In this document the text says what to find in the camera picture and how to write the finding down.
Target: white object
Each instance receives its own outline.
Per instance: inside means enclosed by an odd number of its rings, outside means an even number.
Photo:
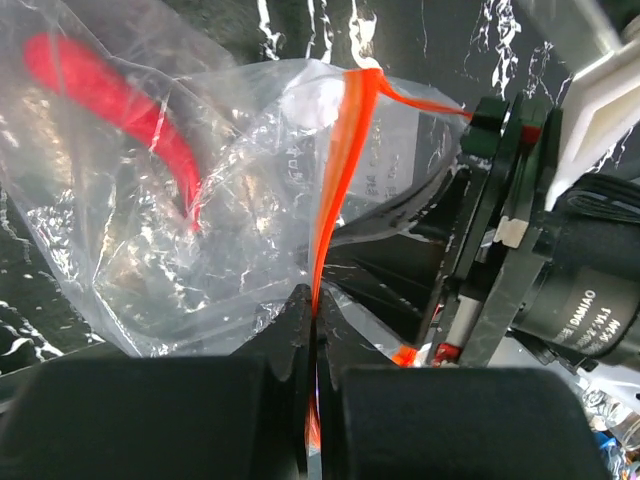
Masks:
[[[547,210],[640,120],[640,41],[578,72],[562,108],[558,169]]]

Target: black table surface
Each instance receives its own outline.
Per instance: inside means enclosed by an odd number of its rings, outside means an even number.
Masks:
[[[524,91],[551,106],[571,78],[515,0],[166,0],[243,63],[309,56],[379,64],[473,109]],[[640,176],[633,130],[598,168]],[[62,296],[10,199],[0,195],[0,371],[100,341]]]

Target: plastic bag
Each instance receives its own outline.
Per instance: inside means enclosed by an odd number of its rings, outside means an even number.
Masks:
[[[264,328],[309,281],[297,253],[343,72],[234,66],[152,0],[5,2],[0,14],[0,181],[74,306],[133,355],[228,353]],[[49,70],[34,67],[42,55]],[[449,168],[463,128],[381,99],[339,224]]]

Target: red pepper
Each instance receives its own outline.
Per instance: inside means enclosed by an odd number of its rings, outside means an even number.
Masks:
[[[24,62],[45,87],[66,95],[163,159],[198,229],[198,164],[180,132],[145,93],[131,87],[99,55],[60,34],[40,33],[24,46]]]

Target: red object in bag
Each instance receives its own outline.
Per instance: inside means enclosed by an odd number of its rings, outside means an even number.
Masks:
[[[45,87],[66,95],[152,149],[169,167],[198,229],[201,177],[191,148],[145,93],[131,87],[99,55],[59,34],[40,33],[24,45],[29,72]]]

